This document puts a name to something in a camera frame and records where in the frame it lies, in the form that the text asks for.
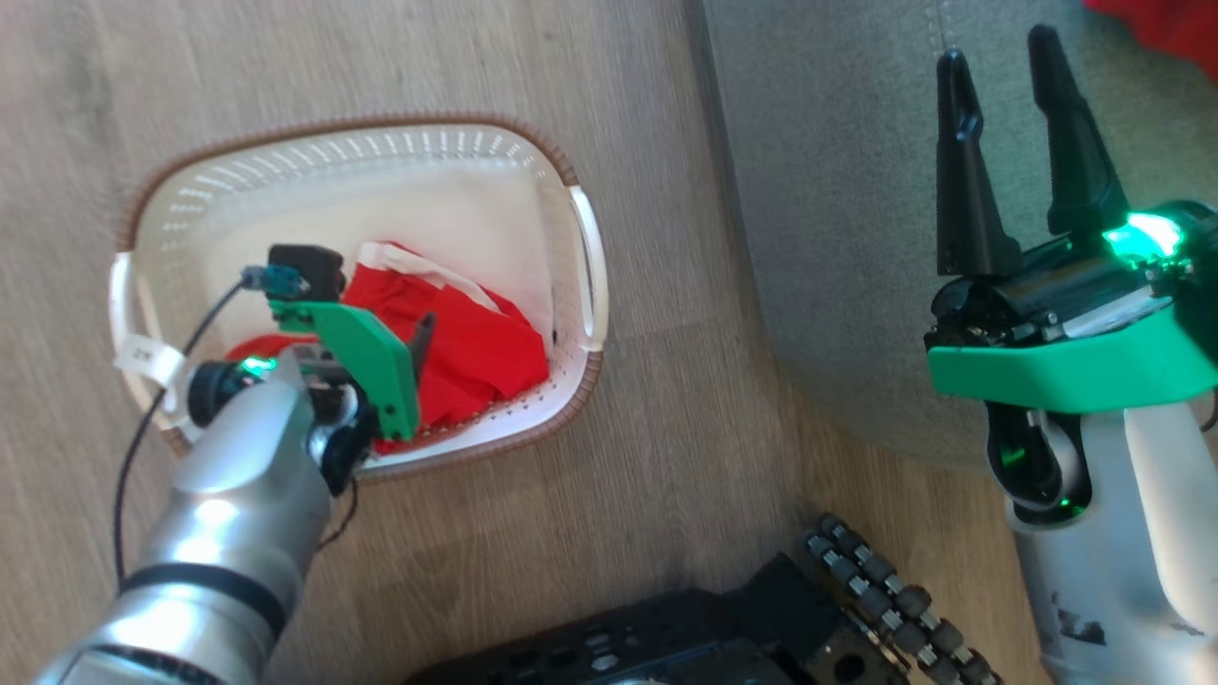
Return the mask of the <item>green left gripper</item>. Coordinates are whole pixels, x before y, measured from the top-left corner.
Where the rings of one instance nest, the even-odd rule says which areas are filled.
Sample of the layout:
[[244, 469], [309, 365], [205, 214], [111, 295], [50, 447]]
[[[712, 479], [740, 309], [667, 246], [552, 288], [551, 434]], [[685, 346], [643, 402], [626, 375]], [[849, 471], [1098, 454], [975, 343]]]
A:
[[350, 406], [339, 418], [322, 421], [319, 411], [313, 411], [314, 425], [304, 430], [304, 447], [313, 460], [322, 460], [323, 441], [352, 427], [362, 408], [371, 411], [374, 441], [406, 442], [415, 438], [421, 425], [418, 384], [435, 332], [434, 312], [415, 322], [407, 345], [368, 310], [326, 301], [270, 301], [269, 306], [283, 333], [314, 336], [318, 346], [333, 356], [324, 361], [317, 353], [300, 361], [295, 352], [284, 351], [270, 379], [296, 388], [308, 406], [311, 377], [334, 378], [339, 385], [351, 388]]

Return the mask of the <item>white laundry basket brown rim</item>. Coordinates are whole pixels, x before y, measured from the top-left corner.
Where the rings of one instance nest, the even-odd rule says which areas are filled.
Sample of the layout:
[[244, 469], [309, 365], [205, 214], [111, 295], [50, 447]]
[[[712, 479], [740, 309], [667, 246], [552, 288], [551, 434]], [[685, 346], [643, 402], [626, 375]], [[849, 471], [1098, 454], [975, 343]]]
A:
[[516, 303], [544, 341], [547, 382], [466, 424], [374, 457], [382, 479], [527, 447], [596, 392], [609, 332], [596, 211], [560, 147], [493, 115], [382, 115], [261, 130], [200, 147], [149, 179], [108, 274], [114, 350], [127, 335], [185, 355], [244, 264], [279, 243], [331, 247], [352, 272], [390, 240]]

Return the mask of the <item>black roller wheel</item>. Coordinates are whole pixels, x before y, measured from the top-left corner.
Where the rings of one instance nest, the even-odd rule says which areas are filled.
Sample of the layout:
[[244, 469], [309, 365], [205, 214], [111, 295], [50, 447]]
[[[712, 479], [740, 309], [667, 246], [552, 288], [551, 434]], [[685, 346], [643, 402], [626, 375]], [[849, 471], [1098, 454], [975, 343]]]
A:
[[901, 579], [890, 559], [834, 513], [805, 535], [828, 585], [883, 655], [933, 685], [1009, 685], [961, 630], [933, 611], [931, 591]]

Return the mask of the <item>red shorts white trim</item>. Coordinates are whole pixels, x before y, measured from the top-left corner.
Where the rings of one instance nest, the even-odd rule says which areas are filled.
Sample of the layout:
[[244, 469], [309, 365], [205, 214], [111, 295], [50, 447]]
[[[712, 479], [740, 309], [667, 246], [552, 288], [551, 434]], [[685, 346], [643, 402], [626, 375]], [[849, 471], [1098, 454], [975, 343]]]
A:
[[[339, 303], [368, 310], [407, 342], [415, 322], [436, 316], [432, 342], [418, 384], [421, 425], [415, 438], [469, 423], [496, 403], [547, 382], [544, 341], [516, 303], [396, 243], [365, 243]], [[307, 334], [255, 336], [231, 347], [233, 361], [270, 360]], [[378, 440], [380, 457], [412, 447]]]

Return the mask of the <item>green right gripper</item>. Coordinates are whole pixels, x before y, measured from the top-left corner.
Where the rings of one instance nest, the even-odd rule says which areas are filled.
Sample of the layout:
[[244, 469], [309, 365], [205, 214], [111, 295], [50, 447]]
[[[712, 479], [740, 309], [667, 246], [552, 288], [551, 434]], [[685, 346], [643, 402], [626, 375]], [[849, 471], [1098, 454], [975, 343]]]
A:
[[1196, 399], [1218, 388], [1175, 321], [1177, 282], [1218, 275], [1218, 207], [1132, 211], [1108, 147], [1052, 26], [1028, 34], [1032, 98], [1047, 121], [1052, 240], [1024, 251], [1005, 233], [980, 147], [970, 61], [938, 74], [938, 273], [927, 364], [940, 394], [1065, 414]]

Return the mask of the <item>red jersey number 23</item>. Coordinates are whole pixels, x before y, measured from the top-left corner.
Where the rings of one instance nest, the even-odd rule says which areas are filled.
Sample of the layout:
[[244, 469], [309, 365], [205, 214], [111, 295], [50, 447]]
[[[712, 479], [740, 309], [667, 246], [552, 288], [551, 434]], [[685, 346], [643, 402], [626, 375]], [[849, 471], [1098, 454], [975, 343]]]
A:
[[1218, 0], [1082, 0], [1118, 20], [1142, 48], [1194, 65], [1218, 87]]

